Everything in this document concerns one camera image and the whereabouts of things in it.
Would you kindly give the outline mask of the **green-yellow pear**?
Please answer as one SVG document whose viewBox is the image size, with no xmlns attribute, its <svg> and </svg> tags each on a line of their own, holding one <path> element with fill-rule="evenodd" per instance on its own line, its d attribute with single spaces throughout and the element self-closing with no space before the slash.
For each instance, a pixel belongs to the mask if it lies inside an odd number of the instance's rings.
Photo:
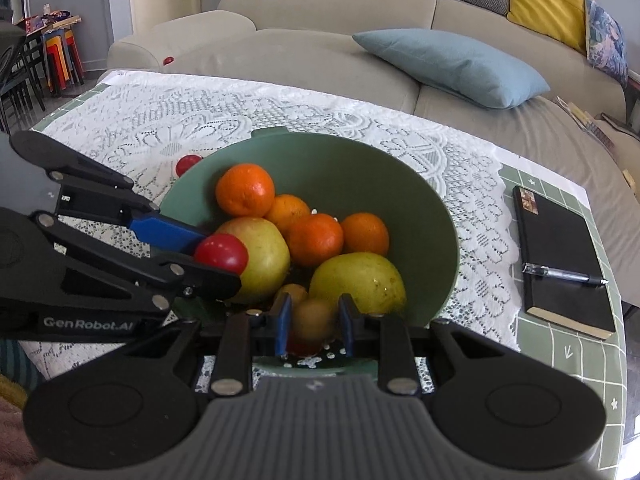
<svg viewBox="0 0 640 480">
<path fill-rule="evenodd" d="M 404 314 L 407 293 L 396 266 L 373 252 L 352 252 L 321 263 L 310 280 L 309 296 L 338 307 L 343 295 L 363 314 Z"/>
</svg>

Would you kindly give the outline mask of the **brown kiwi fruit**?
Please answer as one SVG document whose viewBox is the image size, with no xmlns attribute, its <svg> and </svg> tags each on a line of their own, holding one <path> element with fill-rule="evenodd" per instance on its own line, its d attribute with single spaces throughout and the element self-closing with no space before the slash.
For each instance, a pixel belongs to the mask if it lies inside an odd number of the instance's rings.
<svg viewBox="0 0 640 480">
<path fill-rule="evenodd" d="M 277 296 L 287 294 L 291 298 L 292 309 L 295 310 L 302 302 L 308 299 L 307 289 L 299 284 L 283 285 L 277 292 Z"/>
</svg>

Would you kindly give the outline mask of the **brown kiwi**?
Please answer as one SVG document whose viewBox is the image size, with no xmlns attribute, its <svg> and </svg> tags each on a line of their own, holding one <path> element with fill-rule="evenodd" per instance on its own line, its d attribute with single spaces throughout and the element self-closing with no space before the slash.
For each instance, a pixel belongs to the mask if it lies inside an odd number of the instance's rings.
<svg viewBox="0 0 640 480">
<path fill-rule="evenodd" d="M 322 298 L 310 298 L 294 307 L 293 334 L 303 341 L 322 342 L 334 332 L 337 307 Z"/>
</svg>

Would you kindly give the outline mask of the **red-yellow apple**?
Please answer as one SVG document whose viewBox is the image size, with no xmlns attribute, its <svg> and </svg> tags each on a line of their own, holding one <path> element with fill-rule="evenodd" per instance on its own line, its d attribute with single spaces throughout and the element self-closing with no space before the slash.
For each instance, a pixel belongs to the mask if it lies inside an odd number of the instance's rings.
<svg viewBox="0 0 640 480">
<path fill-rule="evenodd" d="M 290 250 L 278 228 L 264 218 L 236 218 L 224 222 L 216 233 L 231 234 L 248 251 L 241 274 L 242 287 L 232 298 L 250 304 L 273 295 L 283 284 L 291 266 Z"/>
</svg>

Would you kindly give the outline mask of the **large orange mandarin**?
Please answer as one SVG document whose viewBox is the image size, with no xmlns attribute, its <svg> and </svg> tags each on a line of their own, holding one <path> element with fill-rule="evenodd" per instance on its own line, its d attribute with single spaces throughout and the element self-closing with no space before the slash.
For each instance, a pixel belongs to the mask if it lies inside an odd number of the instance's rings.
<svg viewBox="0 0 640 480">
<path fill-rule="evenodd" d="M 270 211 L 276 187 L 261 166 L 239 164 L 216 182 L 215 197 L 218 206 L 231 217 L 263 217 Z"/>
</svg>

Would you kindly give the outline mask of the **orange mandarin back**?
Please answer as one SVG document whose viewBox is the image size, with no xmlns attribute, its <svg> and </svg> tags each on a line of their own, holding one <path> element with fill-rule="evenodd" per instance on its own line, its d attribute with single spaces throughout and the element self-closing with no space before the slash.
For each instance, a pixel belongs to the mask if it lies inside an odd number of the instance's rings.
<svg viewBox="0 0 640 480">
<path fill-rule="evenodd" d="M 342 252 L 344 233 L 328 214 L 308 214 L 292 224 L 285 240 L 294 264 L 318 266 Z"/>
</svg>

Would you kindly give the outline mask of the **orange mandarin small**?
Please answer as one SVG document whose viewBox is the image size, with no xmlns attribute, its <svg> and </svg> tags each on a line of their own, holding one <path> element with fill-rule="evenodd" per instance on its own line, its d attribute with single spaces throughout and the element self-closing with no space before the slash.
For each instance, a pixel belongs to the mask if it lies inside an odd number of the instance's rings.
<svg viewBox="0 0 640 480">
<path fill-rule="evenodd" d="M 311 209 L 301 198 L 291 194 L 280 194 L 274 198 L 265 219 L 273 223 L 282 236 L 286 237 L 293 223 L 310 214 Z"/>
</svg>

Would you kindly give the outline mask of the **red cherry tomato front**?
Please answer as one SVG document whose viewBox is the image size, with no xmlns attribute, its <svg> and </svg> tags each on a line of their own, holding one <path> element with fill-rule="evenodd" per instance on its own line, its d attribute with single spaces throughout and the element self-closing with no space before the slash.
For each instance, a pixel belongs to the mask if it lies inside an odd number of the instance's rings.
<svg viewBox="0 0 640 480">
<path fill-rule="evenodd" d="M 322 341 L 308 341 L 292 334 L 288 336 L 286 352 L 291 356 L 303 359 L 308 358 L 308 356 L 316 356 L 323 351 L 323 348 L 324 343 Z"/>
</svg>

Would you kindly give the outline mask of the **red cherry tomato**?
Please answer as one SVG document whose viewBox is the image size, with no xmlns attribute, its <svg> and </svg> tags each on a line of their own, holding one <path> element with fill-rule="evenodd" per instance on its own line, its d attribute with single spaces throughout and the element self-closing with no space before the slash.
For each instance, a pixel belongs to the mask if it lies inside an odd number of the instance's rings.
<svg viewBox="0 0 640 480">
<path fill-rule="evenodd" d="M 234 235 L 209 235 L 196 246 L 193 260 L 213 268 L 241 275 L 248 265 L 248 250 Z"/>
<path fill-rule="evenodd" d="M 190 154 L 182 156 L 175 164 L 175 174 L 178 178 L 182 177 L 189 169 L 195 166 L 202 156 L 197 154 Z"/>
<path fill-rule="evenodd" d="M 292 334 L 288 336 L 286 352 L 291 356 L 303 359 L 308 358 L 308 356 L 316 356 L 323 351 L 323 348 L 324 343 L 322 341 L 308 341 Z"/>
</svg>

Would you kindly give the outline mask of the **red cherry tomato middle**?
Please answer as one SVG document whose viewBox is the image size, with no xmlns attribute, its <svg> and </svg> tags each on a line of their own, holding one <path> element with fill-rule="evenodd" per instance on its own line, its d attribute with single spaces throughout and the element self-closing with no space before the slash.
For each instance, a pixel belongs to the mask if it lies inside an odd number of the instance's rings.
<svg viewBox="0 0 640 480">
<path fill-rule="evenodd" d="M 213 268 L 241 275 L 248 265 L 248 250 L 234 235 L 209 235 L 196 246 L 193 260 Z"/>
</svg>

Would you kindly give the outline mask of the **red cherry tomato right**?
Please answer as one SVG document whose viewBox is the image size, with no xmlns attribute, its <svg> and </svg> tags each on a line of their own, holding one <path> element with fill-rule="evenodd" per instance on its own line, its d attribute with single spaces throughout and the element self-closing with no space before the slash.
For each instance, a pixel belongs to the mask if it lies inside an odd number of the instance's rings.
<svg viewBox="0 0 640 480">
<path fill-rule="evenodd" d="M 182 156 L 175 164 L 175 174 L 178 178 L 182 177 L 189 169 L 195 166 L 202 156 L 197 154 L 190 154 Z"/>
</svg>

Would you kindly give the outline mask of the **white lace tablecloth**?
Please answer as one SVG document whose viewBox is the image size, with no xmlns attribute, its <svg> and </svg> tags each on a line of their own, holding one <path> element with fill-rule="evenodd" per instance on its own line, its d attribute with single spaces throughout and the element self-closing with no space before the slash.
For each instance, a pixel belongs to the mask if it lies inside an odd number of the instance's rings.
<svg viewBox="0 0 640 480">
<path fill-rule="evenodd" d="M 274 84 L 114 73 L 38 122 L 37 130 L 134 180 L 160 200 L 187 154 L 207 155 L 260 128 L 325 133 L 398 158 L 454 218 L 461 266 L 444 317 L 520 349 L 520 268 L 495 146 L 426 119 Z"/>
</svg>

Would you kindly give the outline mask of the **stacked colourful stools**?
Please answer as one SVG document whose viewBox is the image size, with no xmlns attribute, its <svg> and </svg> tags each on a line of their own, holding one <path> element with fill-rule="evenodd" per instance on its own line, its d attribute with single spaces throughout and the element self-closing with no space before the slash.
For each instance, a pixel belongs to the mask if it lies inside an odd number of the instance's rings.
<svg viewBox="0 0 640 480">
<path fill-rule="evenodd" d="M 72 84 L 85 82 L 84 66 L 70 28 L 48 32 L 43 36 L 43 45 L 49 70 L 48 85 L 54 96 L 58 96 Z"/>
</svg>

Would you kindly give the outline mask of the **beige sofa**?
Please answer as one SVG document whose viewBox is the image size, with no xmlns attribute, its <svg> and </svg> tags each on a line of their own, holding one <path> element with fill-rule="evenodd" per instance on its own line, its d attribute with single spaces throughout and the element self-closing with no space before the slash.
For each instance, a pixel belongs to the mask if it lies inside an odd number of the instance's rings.
<svg viewBox="0 0 640 480">
<path fill-rule="evenodd" d="M 623 300 L 639 301 L 639 145 L 620 83 L 559 42 L 460 0 L 221 0 L 116 41 L 113 70 L 317 90 L 457 128 L 581 185 Z"/>
</svg>

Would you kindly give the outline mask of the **light blue cushion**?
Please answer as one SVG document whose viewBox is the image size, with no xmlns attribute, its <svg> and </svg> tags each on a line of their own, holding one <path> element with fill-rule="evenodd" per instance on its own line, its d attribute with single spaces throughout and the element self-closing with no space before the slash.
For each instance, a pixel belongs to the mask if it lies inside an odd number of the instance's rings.
<svg viewBox="0 0 640 480">
<path fill-rule="evenodd" d="M 550 90 L 519 58 L 453 32 L 395 28 L 357 32 L 352 39 L 421 84 L 490 110 L 510 110 Z"/>
</svg>

